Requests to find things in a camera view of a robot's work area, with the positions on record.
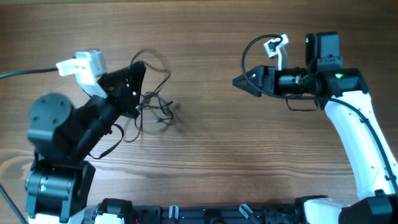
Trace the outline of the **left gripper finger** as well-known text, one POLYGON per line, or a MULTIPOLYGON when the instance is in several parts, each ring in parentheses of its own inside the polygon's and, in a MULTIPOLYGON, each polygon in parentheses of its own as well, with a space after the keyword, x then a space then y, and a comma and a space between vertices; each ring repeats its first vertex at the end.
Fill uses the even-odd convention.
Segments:
POLYGON ((136 119, 140 112, 136 108, 139 105, 139 100, 129 90, 121 90, 117 94, 118 105, 121 110, 121 116, 136 119))
POLYGON ((131 91, 141 93, 146 66, 143 61, 133 62, 128 70, 128 84, 131 91))

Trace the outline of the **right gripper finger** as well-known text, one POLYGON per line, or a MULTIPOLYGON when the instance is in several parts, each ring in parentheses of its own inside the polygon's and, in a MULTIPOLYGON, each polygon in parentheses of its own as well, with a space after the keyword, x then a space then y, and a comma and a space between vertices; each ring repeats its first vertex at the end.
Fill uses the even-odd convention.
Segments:
POLYGON ((236 77, 233 79, 233 86, 252 94, 256 97, 261 97, 261 92, 255 89, 244 77, 236 77))
MULTIPOLYGON (((248 80, 252 83, 262 83, 262 79, 264 76, 264 67, 263 66, 254 67, 246 72, 246 76, 248 80)), ((247 80, 243 74, 233 79, 233 83, 246 83, 246 82, 247 80)))

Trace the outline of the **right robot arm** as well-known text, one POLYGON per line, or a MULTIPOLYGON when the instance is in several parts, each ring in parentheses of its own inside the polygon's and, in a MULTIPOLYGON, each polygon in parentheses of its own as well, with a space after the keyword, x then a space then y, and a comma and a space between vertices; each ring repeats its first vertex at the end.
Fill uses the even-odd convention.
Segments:
POLYGON ((260 65, 233 80, 256 97, 313 101, 333 123, 348 156, 358 201, 337 202, 326 195, 299 197, 282 219, 290 223, 396 223, 397 161, 378 125, 368 84, 357 68, 345 68, 337 32, 309 33, 306 67, 290 68, 286 35, 261 39, 276 66, 260 65))

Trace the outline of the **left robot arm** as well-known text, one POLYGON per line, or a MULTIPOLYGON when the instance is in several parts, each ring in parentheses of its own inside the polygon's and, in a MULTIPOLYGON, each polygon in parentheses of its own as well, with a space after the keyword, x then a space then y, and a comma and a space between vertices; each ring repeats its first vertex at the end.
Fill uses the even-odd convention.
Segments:
POLYGON ((138 61, 103 75, 99 85, 105 96, 93 95, 79 108, 60 93, 34 102, 27 133, 34 161, 25 181, 30 221, 68 223, 86 207, 96 170, 86 157, 119 117, 138 117, 145 74, 144 62, 138 61))

